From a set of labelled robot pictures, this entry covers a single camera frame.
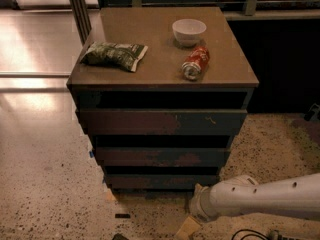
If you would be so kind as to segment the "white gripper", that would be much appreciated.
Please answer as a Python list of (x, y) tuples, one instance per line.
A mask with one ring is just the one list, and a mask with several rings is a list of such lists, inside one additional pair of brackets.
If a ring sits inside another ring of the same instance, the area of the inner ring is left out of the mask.
[(193, 234), (201, 228), (201, 224), (197, 221), (209, 222), (213, 219), (210, 214), (210, 188), (195, 184), (194, 194), (189, 201), (190, 214), (182, 223), (181, 227), (174, 236), (175, 240), (192, 240)]

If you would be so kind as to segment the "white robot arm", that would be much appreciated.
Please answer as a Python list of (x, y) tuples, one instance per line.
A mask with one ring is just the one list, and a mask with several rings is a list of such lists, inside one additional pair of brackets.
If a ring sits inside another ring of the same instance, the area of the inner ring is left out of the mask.
[(320, 174), (305, 175), (259, 184), (248, 175), (221, 181), (213, 186), (195, 186), (189, 202), (190, 215), (175, 240), (191, 240), (201, 222), (221, 216), (265, 213), (316, 220), (320, 215)]

